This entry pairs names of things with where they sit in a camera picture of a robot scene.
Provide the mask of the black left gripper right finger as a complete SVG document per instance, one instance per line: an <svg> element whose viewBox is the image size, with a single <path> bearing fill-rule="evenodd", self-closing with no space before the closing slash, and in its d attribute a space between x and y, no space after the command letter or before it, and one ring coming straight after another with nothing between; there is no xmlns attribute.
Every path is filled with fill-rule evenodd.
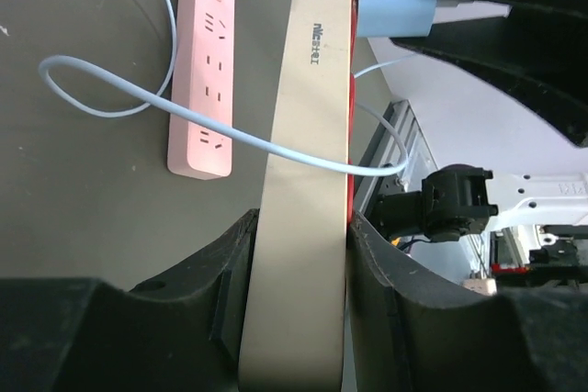
<svg viewBox="0 0 588 392"><path fill-rule="evenodd" d="M347 293L361 391L584 391L587 296L485 296L385 241L361 214L347 234Z"/></svg>

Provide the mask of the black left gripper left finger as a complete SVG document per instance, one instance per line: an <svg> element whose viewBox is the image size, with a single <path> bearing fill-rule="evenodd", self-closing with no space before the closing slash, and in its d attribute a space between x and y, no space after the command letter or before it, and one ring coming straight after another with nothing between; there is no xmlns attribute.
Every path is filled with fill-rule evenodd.
<svg viewBox="0 0 588 392"><path fill-rule="evenodd" d="M1 283L4 391L234 391L258 213L129 291Z"/></svg>

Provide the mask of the beige red power strip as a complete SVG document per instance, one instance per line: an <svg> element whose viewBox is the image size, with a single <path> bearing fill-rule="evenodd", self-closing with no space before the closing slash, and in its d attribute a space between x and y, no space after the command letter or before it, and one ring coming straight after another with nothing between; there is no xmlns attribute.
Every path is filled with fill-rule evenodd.
<svg viewBox="0 0 588 392"><path fill-rule="evenodd" d="M291 0L271 139L348 160L352 0ZM270 156L240 348L242 391L337 391L346 175Z"/></svg>

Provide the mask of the blue usb charger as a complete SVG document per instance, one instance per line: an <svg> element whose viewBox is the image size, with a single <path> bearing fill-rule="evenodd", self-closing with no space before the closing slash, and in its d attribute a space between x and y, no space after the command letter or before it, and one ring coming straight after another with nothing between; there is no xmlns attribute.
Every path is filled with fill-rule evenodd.
<svg viewBox="0 0 588 392"><path fill-rule="evenodd" d="M360 38L419 38L429 34L437 0L358 0Z"/></svg>

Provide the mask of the pink power strip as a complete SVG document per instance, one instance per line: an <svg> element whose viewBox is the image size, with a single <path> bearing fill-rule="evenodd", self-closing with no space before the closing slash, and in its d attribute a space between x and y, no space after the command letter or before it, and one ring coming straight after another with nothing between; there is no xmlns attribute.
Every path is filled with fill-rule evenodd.
<svg viewBox="0 0 588 392"><path fill-rule="evenodd" d="M171 101L232 125L235 0L178 0ZM199 180L228 176L232 140L172 115L167 166Z"/></svg>

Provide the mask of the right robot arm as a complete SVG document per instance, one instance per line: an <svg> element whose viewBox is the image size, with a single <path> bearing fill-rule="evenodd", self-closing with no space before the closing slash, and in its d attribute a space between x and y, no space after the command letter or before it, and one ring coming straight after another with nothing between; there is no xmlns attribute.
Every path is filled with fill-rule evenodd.
<svg viewBox="0 0 588 392"><path fill-rule="evenodd" d="M504 17L392 31L390 40L448 62L503 91L571 144L587 145L587 0L477 0ZM587 175L501 174L467 165L427 176L418 191L384 196L372 218L384 232L457 241L525 227L554 241L518 266L492 263L500 286L587 287Z"/></svg>

